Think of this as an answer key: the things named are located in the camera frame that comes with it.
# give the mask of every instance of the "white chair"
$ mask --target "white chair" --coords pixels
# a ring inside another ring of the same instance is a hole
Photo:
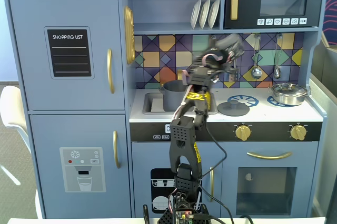
[[[3,124],[7,128],[14,128],[21,135],[29,152],[31,147],[29,145],[27,125],[23,103],[21,99],[20,89],[15,86],[6,86],[0,96],[0,116]],[[42,219],[40,201],[37,191],[35,193],[35,208],[38,219]]]

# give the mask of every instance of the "dispenser cup icon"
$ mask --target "dispenser cup icon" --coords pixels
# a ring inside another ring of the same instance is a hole
[[[92,177],[77,177],[81,191],[91,191]]]

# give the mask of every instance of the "gray pot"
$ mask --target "gray pot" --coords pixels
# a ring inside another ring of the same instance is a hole
[[[173,80],[166,82],[160,92],[163,94],[164,111],[176,111],[180,106],[187,86],[183,85],[182,80]]]
[[[308,92],[299,85],[285,83],[273,85],[270,93],[278,103],[298,106],[304,102]]]

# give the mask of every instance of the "pot lid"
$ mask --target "pot lid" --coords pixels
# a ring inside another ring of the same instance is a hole
[[[286,96],[306,95],[306,90],[303,87],[291,83],[273,85],[272,90],[277,94]]]

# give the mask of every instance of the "floor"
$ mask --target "floor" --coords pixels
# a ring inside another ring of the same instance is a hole
[[[0,94],[4,87],[0,85]],[[37,218],[35,191],[31,154],[18,132],[0,120],[0,224],[10,218]]]

